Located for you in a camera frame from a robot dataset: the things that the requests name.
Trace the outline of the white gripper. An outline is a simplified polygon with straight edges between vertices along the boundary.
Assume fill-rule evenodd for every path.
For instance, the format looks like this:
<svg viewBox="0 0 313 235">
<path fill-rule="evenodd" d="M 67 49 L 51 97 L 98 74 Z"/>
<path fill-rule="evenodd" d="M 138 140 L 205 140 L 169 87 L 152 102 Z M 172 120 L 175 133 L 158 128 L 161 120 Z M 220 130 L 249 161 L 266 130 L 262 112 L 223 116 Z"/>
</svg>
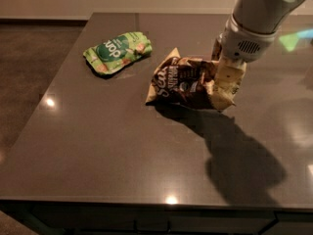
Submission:
<svg viewBox="0 0 313 235">
<path fill-rule="evenodd" d="M 214 109 L 223 111 L 235 105 L 246 63 L 261 58 L 274 42 L 280 24 L 276 18 L 256 14 L 230 16 L 221 37 L 223 57 L 214 62 L 217 71 L 210 98 Z"/>
</svg>

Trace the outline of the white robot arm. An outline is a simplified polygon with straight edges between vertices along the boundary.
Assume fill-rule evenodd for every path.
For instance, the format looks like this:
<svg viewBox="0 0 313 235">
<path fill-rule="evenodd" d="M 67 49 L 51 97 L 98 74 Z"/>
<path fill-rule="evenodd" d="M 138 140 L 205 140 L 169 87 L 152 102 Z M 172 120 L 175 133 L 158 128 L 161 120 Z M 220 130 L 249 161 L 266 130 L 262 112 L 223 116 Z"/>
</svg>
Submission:
<svg viewBox="0 0 313 235">
<path fill-rule="evenodd" d="M 280 25 L 304 1 L 237 1 L 212 50 L 216 75 L 210 86 L 210 101 L 214 109 L 223 111 L 234 104 L 246 65 L 263 56 L 274 42 Z"/>
</svg>

